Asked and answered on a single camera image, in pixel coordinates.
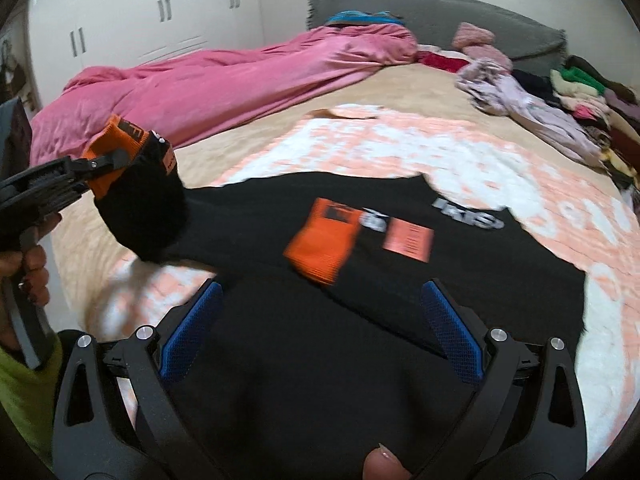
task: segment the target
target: gray headboard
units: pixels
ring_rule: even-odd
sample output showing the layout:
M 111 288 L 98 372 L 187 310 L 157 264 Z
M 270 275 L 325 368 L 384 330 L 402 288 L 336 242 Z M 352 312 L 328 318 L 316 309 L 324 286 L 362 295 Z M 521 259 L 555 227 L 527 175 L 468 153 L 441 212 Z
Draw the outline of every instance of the gray headboard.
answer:
M 530 18 L 477 0 L 309 0 L 307 28 L 321 26 L 342 10 L 402 16 L 418 43 L 450 48 L 461 22 L 495 33 L 495 46 L 513 60 L 515 68 L 549 75 L 566 57 L 564 30 L 555 30 Z

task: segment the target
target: lavender clothing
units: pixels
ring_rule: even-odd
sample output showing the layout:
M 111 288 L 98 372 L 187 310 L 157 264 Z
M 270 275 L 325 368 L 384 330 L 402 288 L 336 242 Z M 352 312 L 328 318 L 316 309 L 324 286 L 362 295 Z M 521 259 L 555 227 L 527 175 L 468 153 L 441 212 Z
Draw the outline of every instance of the lavender clothing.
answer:
M 610 88 L 607 88 L 604 91 L 604 97 L 607 100 L 607 104 L 610 107 L 621 111 L 627 117 L 631 117 L 632 119 L 635 119 L 636 121 L 640 121 L 640 106 L 638 106 L 638 105 L 630 105 L 629 103 L 625 103 Z
M 478 59 L 458 72 L 456 87 L 473 105 L 493 115 L 509 116 L 571 160 L 601 168 L 600 149 L 574 118 L 527 93 L 505 69 Z

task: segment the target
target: metal screw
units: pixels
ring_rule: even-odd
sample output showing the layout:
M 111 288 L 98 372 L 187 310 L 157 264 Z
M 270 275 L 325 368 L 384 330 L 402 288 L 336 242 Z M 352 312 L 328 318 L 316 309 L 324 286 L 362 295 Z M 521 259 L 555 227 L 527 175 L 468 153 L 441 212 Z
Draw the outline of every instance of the metal screw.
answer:
M 154 328 L 149 325 L 141 326 L 136 330 L 136 337 L 138 339 L 149 339 L 154 334 Z
M 501 328 L 494 328 L 491 330 L 491 339 L 494 341 L 506 341 L 507 333 Z
M 553 348 L 555 348 L 556 350 L 563 350 L 564 349 L 564 341 L 562 341 L 562 339 L 560 339 L 559 337 L 552 337 L 551 338 L 551 346 Z
M 84 334 L 78 338 L 78 346 L 80 348 L 86 348 L 91 344 L 91 336 L 88 334 Z

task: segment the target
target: white logo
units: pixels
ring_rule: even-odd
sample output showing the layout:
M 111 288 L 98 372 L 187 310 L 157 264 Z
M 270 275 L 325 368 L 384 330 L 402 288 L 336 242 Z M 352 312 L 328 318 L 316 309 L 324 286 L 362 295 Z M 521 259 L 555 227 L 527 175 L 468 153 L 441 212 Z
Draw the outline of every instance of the white logo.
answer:
M 502 229 L 504 227 L 504 222 L 502 220 L 489 215 L 489 213 L 476 213 L 474 211 L 469 211 L 468 209 L 460 209 L 451 205 L 448 200 L 443 198 L 437 198 L 431 205 L 440 209 L 443 215 L 450 216 L 458 222 L 475 225 L 482 229 Z
M 386 232 L 385 218 L 389 218 L 389 216 L 383 215 L 373 209 L 364 208 L 364 213 L 360 215 L 360 225 L 378 231 L 379 233 L 384 233 Z

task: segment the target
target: pink pillow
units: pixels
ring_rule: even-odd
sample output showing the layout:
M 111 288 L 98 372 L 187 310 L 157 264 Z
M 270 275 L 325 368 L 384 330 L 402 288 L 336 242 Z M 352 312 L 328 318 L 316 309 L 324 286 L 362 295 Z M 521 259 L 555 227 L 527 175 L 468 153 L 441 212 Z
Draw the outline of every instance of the pink pillow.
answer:
M 458 31 L 451 43 L 457 50 L 470 45 L 492 44 L 495 41 L 495 34 L 485 28 L 476 27 L 467 22 L 460 23 Z
M 480 59 L 481 57 L 487 57 L 492 61 L 495 61 L 498 65 L 505 67 L 509 72 L 513 70 L 513 63 L 511 59 L 506 57 L 497 48 L 491 45 L 473 45 L 466 46 L 462 49 L 462 52 L 469 56 L 471 59 Z

